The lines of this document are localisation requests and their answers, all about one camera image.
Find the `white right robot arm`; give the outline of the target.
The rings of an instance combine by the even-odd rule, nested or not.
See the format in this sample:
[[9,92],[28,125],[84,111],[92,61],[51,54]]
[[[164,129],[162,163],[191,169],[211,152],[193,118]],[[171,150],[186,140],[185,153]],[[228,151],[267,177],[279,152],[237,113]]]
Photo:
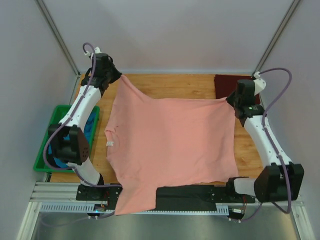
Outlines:
[[264,115],[256,95],[266,87],[263,79],[240,79],[226,99],[235,117],[253,140],[262,161],[263,170],[257,178],[232,177],[227,186],[237,194],[257,198],[261,203],[295,201],[304,177],[304,168],[293,163],[284,152]]

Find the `pink t-shirt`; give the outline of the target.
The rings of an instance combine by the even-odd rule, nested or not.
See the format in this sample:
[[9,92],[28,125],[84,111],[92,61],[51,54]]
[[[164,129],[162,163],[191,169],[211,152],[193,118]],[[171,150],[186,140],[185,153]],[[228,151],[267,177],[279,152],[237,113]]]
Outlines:
[[226,182],[239,174],[235,112],[212,99],[154,99],[122,75],[104,130],[107,160],[122,191],[116,215],[156,207],[156,191]]

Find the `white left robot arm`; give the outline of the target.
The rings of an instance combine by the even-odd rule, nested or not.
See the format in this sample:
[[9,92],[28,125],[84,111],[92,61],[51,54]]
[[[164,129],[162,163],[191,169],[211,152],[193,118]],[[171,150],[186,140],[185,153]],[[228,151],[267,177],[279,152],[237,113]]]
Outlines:
[[51,149],[52,156],[61,160],[71,169],[83,186],[93,188],[107,188],[102,175],[95,169],[90,160],[90,144],[87,141],[84,129],[86,122],[109,85],[121,77],[112,57],[101,52],[99,47],[85,42],[83,48],[85,56],[89,57],[91,67],[81,81],[79,93],[67,114],[59,123],[49,125],[48,140],[43,149],[45,164],[54,169],[47,160],[47,150]]

